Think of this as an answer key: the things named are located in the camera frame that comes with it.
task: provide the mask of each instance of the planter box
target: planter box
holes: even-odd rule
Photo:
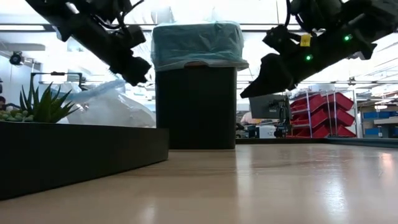
[[[166,129],[0,122],[0,200],[167,160]]]

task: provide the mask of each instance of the yellow label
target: yellow label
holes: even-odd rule
[[[310,47],[311,46],[311,35],[310,34],[304,34],[301,36],[300,46],[301,47]]]

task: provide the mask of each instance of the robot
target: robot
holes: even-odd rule
[[[26,0],[56,28],[58,39],[73,37],[119,73],[132,86],[145,83],[150,64],[134,57],[133,47],[145,42],[139,26],[126,26],[130,0]],[[304,79],[343,60],[369,60],[374,41],[397,30],[397,0],[286,0],[283,25],[267,32],[263,42],[279,54],[261,59],[259,76],[241,93],[249,98],[293,90]],[[291,16],[307,34],[288,31]]]

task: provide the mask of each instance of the green led light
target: green led light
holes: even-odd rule
[[[312,60],[312,58],[313,58],[312,55],[307,55],[307,56],[305,57],[305,60],[306,60],[306,61],[309,61],[309,60]]]
[[[349,41],[353,38],[353,36],[351,34],[344,36],[343,40],[344,41]]]

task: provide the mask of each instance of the plastic bag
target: plastic bag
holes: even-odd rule
[[[67,117],[68,122],[70,124],[154,128],[156,126],[155,114],[118,91],[118,88],[125,84],[124,80],[115,80],[87,91],[72,88],[68,99],[75,103],[72,109],[77,110]],[[65,94],[64,90],[67,88],[70,90],[71,84],[61,84],[61,88]]]
[[[152,31],[155,71],[184,68],[190,62],[209,67],[249,67],[242,59],[243,34],[235,22],[161,24]]]

